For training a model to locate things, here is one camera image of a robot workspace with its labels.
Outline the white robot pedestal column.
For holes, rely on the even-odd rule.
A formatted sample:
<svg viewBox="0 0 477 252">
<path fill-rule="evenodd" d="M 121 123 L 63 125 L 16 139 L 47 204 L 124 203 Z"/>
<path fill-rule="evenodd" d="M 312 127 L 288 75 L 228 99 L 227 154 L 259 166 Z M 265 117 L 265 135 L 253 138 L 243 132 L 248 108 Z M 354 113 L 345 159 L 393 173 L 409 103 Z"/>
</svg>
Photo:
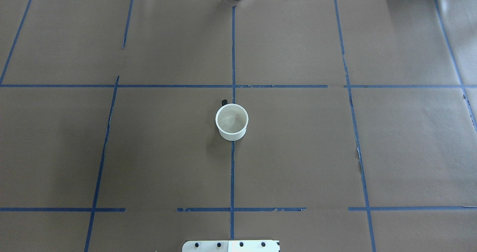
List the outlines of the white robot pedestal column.
<svg viewBox="0 0 477 252">
<path fill-rule="evenodd" d="M 183 252 L 280 252 L 278 240 L 191 240 Z"/>
</svg>

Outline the brown paper table cover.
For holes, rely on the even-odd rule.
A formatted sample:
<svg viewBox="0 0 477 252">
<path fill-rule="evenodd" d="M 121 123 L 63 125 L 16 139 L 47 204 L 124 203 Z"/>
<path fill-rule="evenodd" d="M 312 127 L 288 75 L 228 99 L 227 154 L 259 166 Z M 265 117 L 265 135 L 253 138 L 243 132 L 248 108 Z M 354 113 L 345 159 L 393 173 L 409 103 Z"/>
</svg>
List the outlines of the brown paper table cover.
<svg viewBox="0 0 477 252">
<path fill-rule="evenodd" d="M 475 54 L 476 0 L 1 0 L 1 251 L 475 252 Z"/>
</svg>

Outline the white mug with smiley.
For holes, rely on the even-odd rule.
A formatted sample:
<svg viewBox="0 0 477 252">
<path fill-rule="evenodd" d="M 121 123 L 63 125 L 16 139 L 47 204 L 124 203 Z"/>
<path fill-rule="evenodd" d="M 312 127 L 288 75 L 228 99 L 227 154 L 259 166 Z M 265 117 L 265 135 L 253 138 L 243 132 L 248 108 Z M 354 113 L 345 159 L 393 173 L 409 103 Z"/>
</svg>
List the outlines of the white mug with smiley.
<svg viewBox="0 0 477 252">
<path fill-rule="evenodd" d="M 247 111 L 238 104 L 230 104 L 227 99 L 221 102 L 216 112 L 215 123 L 219 134 L 228 141 L 237 141 L 246 134 L 249 122 Z"/>
</svg>

